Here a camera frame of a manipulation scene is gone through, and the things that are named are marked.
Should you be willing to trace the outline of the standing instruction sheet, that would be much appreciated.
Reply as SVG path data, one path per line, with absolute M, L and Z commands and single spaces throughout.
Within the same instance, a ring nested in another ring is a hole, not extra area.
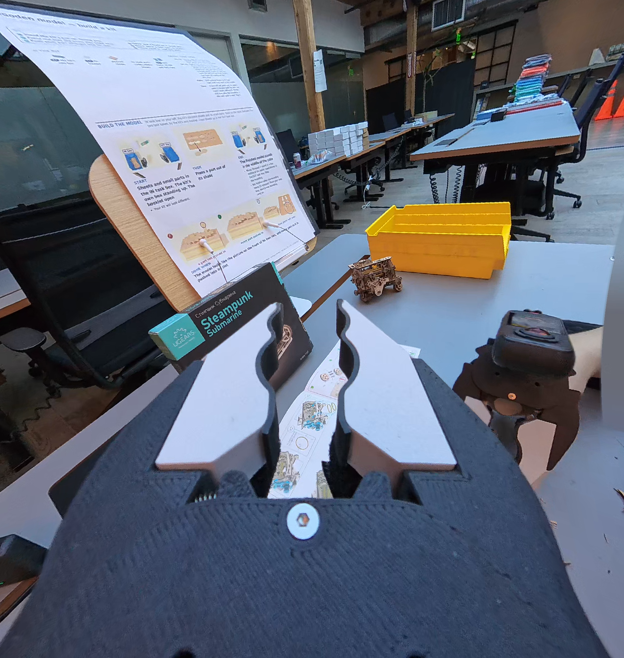
M 201 296 L 316 236 L 253 96 L 184 32 L 0 4 L 0 33 L 77 112 Z

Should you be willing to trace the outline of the black flat pad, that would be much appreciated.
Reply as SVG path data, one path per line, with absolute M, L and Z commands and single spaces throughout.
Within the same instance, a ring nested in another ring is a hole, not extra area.
M 61 518 L 66 514 L 97 460 L 98 456 L 89 455 L 57 482 L 53 483 L 48 490 L 48 497 Z

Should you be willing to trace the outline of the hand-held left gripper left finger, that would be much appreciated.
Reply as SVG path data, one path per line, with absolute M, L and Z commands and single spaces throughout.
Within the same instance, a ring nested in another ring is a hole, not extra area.
M 155 460 L 160 471 L 240 471 L 270 486 L 280 456 L 275 392 L 283 307 L 272 303 L 211 351 Z

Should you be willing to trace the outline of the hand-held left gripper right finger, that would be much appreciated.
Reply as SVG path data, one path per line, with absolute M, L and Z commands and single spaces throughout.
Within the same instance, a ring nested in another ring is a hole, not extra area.
M 340 389 L 335 427 L 335 492 L 380 472 L 398 490 L 405 472 L 456 469 L 413 359 L 347 301 L 338 300 Z

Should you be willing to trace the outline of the yellow plastic bin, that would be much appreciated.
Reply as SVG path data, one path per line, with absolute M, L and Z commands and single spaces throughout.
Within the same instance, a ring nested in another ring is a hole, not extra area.
M 398 272 L 490 279 L 511 239 L 508 202 L 390 207 L 366 229 L 373 260 Z

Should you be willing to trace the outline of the person's right forearm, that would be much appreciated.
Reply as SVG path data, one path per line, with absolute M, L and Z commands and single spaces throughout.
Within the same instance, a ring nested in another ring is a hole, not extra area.
M 603 326 L 573 333 L 570 340 L 576 360 L 574 374 L 569 378 L 568 385 L 571 390 L 583 393 L 588 381 L 601 375 Z

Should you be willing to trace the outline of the stack of white boxes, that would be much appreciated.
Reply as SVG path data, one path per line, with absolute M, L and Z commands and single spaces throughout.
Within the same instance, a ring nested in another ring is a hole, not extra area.
M 310 156 L 326 151 L 327 157 L 350 157 L 369 147 L 367 121 L 308 134 Z

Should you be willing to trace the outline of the wooden model car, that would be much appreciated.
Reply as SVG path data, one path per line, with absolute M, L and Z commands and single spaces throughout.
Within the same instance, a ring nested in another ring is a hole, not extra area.
M 371 260 L 369 256 L 350 264 L 351 281 L 355 285 L 355 295 L 363 302 L 380 297 L 387 286 L 395 292 L 403 289 L 403 280 L 395 269 L 391 257 Z

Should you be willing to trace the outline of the instruction booklet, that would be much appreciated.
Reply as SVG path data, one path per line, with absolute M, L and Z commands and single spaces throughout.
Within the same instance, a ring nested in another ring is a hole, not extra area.
M 340 346 L 337 341 L 280 421 L 280 456 L 270 499 L 332 498 L 323 463 L 330 461 L 338 397 L 347 382 Z

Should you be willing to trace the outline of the wooden pillar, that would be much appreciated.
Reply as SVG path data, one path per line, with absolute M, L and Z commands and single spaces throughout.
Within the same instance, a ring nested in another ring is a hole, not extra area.
M 299 40 L 310 130 L 318 132 L 325 129 L 325 119 L 322 95 L 316 92 L 315 88 L 313 56 L 316 52 L 316 39 L 311 1 L 293 1 L 293 12 Z

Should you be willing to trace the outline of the wooden document stand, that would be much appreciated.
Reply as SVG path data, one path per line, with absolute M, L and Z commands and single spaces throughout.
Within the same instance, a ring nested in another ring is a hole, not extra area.
M 204 298 L 172 260 L 104 154 L 91 165 L 89 191 L 175 311 Z

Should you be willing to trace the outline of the long table with wooden edge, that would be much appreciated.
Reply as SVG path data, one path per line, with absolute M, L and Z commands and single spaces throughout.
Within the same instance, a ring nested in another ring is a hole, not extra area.
M 390 176 L 390 161 L 397 154 L 406 156 L 406 136 L 418 131 L 422 134 L 435 135 L 436 125 L 454 116 L 452 112 L 441 114 L 428 121 L 417 120 L 381 134 L 368 136 L 366 147 L 356 153 L 336 155 L 329 152 L 324 157 L 319 156 L 304 161 L 301 167 L 292 167 L 291 172 L 300 190 L 310 190 L 318 227 L 342 229 L 350 222 L 350 220 L 337 220 L 334 217 L 333 211 L 338 205 L 332 201 L 330 191 L 332 176 L 346 183 L 347 188 L 357 188 L 355 194 L 344 199 L 345 202 L 375 202 L 383 196 L 387 183 L 403 181 L 402 178 Z

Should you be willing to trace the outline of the neighbouring grey desk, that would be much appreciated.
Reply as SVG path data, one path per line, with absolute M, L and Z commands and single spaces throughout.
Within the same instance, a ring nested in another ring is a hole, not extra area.
M 10 270 L 0 270 L 0 319 L 29 306 L 30 301 Z

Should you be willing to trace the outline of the black cardboard box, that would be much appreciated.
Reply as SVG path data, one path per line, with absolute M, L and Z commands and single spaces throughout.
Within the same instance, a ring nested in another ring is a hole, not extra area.
M 182 373 L 275 302 L 283 307 L 283 333 L 277 345 L 279 365 L 270 379 L 278 390 L 310 354 L 313 343 L 273 263 L 251 268 L 215 294 L 161 322 L 149 335 Z

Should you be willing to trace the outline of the stack of colourful boxes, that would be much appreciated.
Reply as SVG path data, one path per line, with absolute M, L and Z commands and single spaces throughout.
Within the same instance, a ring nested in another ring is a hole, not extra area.
M 525 103 L 541 96 L 551 61 L 550 54 L 536 55 L 525 60 L 514 85 L 513 103 Z

